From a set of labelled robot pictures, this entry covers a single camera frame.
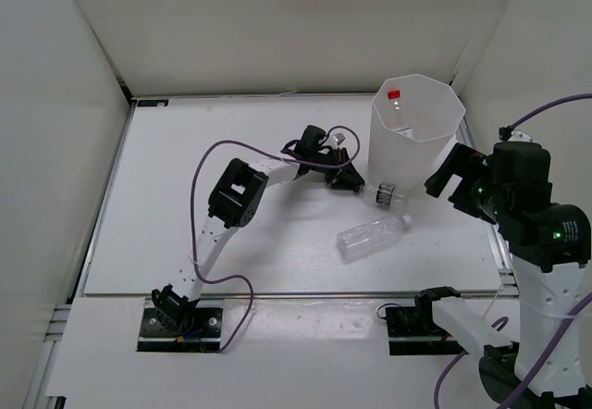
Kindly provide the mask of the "black label plastic bottle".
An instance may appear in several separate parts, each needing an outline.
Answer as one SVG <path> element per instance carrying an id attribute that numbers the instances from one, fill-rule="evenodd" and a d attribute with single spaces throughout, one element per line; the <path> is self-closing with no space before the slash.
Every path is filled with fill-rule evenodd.
<path id="1" fill-rule="evenodd" d="M 389 183 L 366 183 L 360 194 L 367 205 L 389 209 L 395 213 L 402 213 L 408 207 L 407 196 Z"/>

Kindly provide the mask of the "clear unlabeled plastic bottle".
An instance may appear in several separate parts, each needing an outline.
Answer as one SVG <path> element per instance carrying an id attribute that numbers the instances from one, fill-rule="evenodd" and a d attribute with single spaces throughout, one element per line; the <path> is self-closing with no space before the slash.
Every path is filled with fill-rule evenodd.
<path id="1" fill-rule="evenodd" d="M 393 246 L 413 224 L 409 215 L 387 215 L 344 230 L 337 235 L 336 247 L 342 258 L 355 261 Z"/>

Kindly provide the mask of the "red label plastic bottle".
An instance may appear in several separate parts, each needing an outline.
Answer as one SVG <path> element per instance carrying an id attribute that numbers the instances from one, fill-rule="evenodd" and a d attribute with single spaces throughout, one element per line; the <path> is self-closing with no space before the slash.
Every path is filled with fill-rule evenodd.
<path id="1" fill-rule="evenodd" d="M 389 128 L 408 138 L 413 137 L 413 125 L 406 116 L 406 110 L 401 100 L 400 90 L 391 90 L 387 93 L 392 105 L 392 116 L 389 120 Z"/>

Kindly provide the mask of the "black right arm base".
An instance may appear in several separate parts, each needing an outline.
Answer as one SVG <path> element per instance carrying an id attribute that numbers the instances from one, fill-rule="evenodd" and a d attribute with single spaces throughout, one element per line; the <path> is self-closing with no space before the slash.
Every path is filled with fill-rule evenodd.
<path id="1" fill-rule="evenodd" d="M 444 329 L 427 322 L 416 306 L 387 303 L 377 308 L 376 316 L 387 326 L 390 356 L 456 355 L 462 351 Z"/>

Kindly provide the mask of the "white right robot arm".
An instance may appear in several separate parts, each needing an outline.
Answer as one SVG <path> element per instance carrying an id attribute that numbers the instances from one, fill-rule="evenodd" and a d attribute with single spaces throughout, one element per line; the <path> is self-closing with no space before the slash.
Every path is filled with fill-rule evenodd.
<path id="1" fill-rule="evenodd" d="M 454 145 L 425 182 L 439 196 L 453 177 L 454 208 L 495 225 L 507 243 L 519 289 L 520 337 L 511 340 L 477 315 L 450 287 L 421 291 L 416 326 L 442 329 L 478 362 L 478 375 L 501 408 L 587 408 L 578 315 L 590 303 L 582 283 L 591 258 L 585 212 L 551 200 L 550 155 L 532 142 L 500 142 L 484 155 Z"/>

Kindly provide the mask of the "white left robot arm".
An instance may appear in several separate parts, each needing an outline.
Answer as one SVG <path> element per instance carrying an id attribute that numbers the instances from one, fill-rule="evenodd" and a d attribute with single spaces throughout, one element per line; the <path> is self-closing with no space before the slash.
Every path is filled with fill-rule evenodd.
<path id="1" fill-rule="evenodd" d="M 277 184 L 293 181 L 309 172 L 324 176 L 328 187 L 359 193 L 364 178 L 352 161 L 361 150 L 360 139 L 352 133 L 356 143 L 353 155 L 339 143 L 330 143 L 339 130 L 352 132 L 344 126 L 328 131 L 309 125 L 302 137 L 284 145 L 279 155 L 271 155 L 252 145 L 236 140 L 222 140 L 206 150 L 191 180 L 190 230 L 191 252 L 180 266 L 176 277 L 162 289 L 152 291 L 152 301 L 159 323 L 175 336 L 185 336 L 197 327 L 196 306 L 205 284 L 216 282 L 208 275 L 230 238 L 250 224 L 261 203 L 265 190 Z M 206 157 L 219 146 L 237 145 L 263 157 L 255 163 L 232 159 L 224 169 L 207 200 L 203 227 L 196 226 L 195 192 L 197 180 Z"/>

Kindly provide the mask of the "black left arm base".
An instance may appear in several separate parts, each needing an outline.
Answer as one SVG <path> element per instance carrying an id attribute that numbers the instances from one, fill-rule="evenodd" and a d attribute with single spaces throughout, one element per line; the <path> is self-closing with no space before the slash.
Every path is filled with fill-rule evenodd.
<path id="1" fill-rule="evenodd" d="M 223 306 L 220 301 L 196 304 L 179 325 L 145 303 L 138 330 L 139 353 L 217 353 L 221 346 Z"/>

